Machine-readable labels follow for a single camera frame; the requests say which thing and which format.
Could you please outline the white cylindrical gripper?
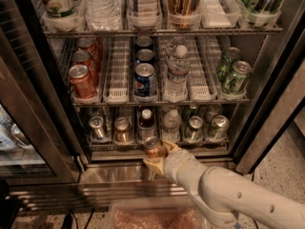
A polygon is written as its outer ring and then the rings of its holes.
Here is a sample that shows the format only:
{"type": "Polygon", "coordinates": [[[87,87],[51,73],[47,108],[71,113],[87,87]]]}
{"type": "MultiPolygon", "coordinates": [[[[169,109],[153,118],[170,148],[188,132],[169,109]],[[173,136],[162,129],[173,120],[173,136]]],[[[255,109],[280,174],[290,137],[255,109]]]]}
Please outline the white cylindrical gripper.
{"type": "Polygon", "coordinates": [[[193,188],[197,192],[198,181],[208,167],[187,150],[180,150],[179,146],[167,140],[162,141],[160,154],[167,156],[165,163],[163,157],[145,157],[145,165],[154,173],[164,175],[170,182],[183,187],[187,192],[193,188]]]}

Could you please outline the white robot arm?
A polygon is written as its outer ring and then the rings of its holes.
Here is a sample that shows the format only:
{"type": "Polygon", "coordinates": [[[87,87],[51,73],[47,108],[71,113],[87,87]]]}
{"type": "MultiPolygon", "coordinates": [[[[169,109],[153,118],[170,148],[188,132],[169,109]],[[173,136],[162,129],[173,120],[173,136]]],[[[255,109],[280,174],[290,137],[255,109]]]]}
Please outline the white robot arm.
{"type": "Polygon", "coordinates": [[[185,189],[213,225],[229,228],[244,214],[271,229],[305,229],[305,205],[285,198],[222,167],[199,162],[189,151],[152,136],[144,144],[144,163],[185,189]]]}

